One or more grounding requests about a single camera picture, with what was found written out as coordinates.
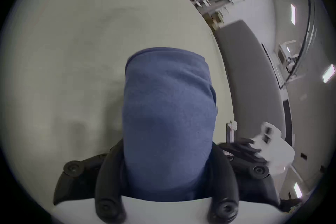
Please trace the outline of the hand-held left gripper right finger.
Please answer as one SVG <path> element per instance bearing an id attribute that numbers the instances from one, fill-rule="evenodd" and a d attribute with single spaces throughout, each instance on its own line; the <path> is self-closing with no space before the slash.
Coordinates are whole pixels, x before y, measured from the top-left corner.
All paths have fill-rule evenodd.
<path id="1" fill-rule="evenodd" d="M 267 162 L 244 160 L 212 143 L 206 164 L 202 197 L 210 197 L 210 224 L 228 224 L 238 215 L 239 201 L 266 204 L 280 209 L 280 202 Z"/>

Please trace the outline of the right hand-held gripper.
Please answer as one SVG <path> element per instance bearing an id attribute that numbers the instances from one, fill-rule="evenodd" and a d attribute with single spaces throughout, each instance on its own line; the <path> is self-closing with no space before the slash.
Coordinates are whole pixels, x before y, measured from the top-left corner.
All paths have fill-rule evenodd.
<path id="1" fill-rule="evenodd" d="M 282 174 L 295 157 L 293 147 L 285 141 L 285 125 L 257 121 L 251 125 L 250 131 L 252 139 L 241 138 L 235 142 L 223 142 L 219 143 L 219 147 L 240 159 L 265 159 L 270 174 Z"/>

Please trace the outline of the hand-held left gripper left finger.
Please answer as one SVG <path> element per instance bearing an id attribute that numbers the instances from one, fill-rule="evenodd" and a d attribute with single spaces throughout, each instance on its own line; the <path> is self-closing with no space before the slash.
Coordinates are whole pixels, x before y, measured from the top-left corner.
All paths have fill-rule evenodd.
<path id="1" fill-rule="evenodd" d="M 126 193 L 127 175 L 121 139 L 109 153 L 65 163 L 54 190 L 53 204 L 93 198 L 100 220 L 121 224 L 126 221 L 121 199 Z"/>

